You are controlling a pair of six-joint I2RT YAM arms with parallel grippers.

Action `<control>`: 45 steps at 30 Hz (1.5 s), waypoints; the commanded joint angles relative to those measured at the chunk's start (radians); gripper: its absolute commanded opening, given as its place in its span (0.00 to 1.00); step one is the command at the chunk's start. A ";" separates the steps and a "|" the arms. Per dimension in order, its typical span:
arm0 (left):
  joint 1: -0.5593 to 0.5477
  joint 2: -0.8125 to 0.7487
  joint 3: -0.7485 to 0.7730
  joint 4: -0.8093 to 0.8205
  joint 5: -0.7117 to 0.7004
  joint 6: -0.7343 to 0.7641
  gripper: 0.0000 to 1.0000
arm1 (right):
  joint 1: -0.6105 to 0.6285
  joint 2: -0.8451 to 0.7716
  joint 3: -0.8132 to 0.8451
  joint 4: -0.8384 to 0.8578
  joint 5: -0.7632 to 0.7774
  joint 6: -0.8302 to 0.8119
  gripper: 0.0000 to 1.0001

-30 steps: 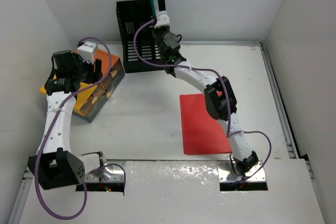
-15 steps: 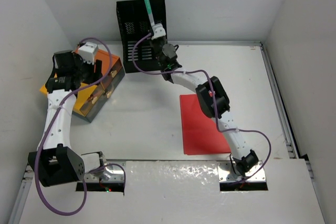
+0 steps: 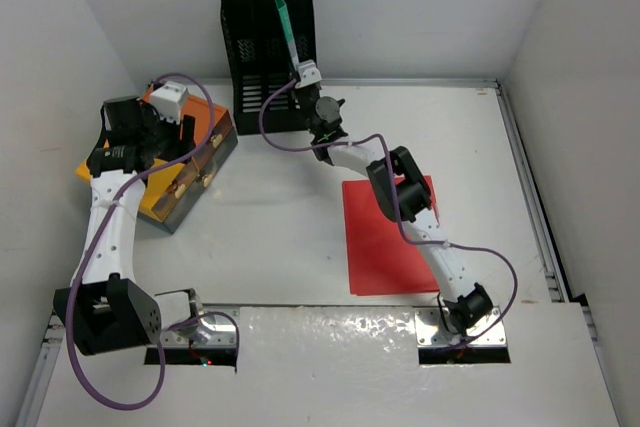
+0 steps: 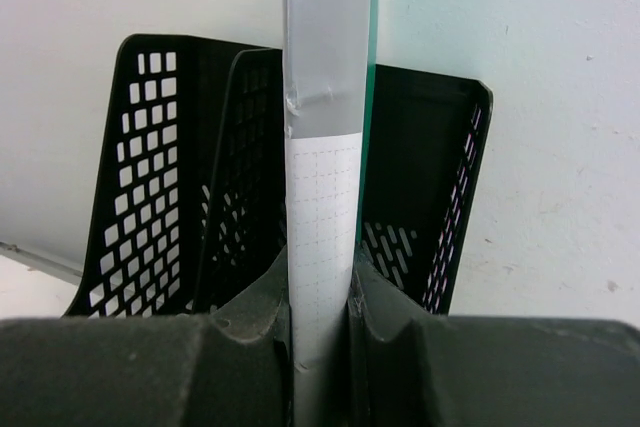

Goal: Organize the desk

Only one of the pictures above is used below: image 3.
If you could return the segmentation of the clear smoky drawer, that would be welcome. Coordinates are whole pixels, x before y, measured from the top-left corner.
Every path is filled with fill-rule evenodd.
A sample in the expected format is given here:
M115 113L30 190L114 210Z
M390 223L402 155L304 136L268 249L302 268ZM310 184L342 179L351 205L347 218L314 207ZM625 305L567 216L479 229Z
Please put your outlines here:
M164 222L164 226L169 233L174 234L178 230L184 219L193 210L199 198L213 182L213 179L237 144L237 134L234 130L231 130L217 145L204 165L202 167L196 166L194 174L189 173L187 175L187 183L178 183L178 189L174 194L178 194L179 198Z

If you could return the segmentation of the smoky yellow cabinet drawer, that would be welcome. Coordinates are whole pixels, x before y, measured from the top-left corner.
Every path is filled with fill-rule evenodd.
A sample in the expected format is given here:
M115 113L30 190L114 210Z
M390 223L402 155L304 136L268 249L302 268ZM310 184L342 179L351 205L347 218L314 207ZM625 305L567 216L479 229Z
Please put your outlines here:
M193 161L150 175L141 211L166 227L179 225L197 200L194 194L199 175Z

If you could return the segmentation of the green plastic folder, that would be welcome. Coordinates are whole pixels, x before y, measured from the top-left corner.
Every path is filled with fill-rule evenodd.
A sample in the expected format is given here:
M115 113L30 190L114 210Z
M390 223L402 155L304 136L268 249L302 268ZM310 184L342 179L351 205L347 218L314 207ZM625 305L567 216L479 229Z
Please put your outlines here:
M297 72L300 65L300 59L298 55L297 45L293 33L293 28L290 21L288 6L285 0L274 0L276 10L279 15L280 23L283 29L285 43L288 49L289 57L293 71Z

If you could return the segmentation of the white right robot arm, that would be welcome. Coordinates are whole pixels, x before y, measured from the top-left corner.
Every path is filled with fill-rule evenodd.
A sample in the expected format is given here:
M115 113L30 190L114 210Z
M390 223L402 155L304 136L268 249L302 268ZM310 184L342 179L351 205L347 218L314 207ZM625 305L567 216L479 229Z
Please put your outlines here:
M445 328L466 337L492 311L493 303L449 243L431 189L409 150L403 146L389 149L380 134L350 137L342 128L344 101L323 96L317 84L296 87L294 96L313 135L311 145L318 160L369 179L380 211L402 228L403 240L419 249L431 269L448 309Z

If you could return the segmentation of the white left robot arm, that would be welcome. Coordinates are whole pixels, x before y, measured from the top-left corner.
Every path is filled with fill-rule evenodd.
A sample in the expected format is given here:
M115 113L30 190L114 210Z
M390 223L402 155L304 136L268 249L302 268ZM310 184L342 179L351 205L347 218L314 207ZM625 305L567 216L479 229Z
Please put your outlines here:
M91 210L82 264L68 288L54 294L60 318L85 356L157 342L163 330L193 315L191 289L153 296L133 272L133 244L146 182L139 173L156 159L171 161L195 147L195 119L183 116L188 94L171 87L147 100L104 102L102 131L88 156Z

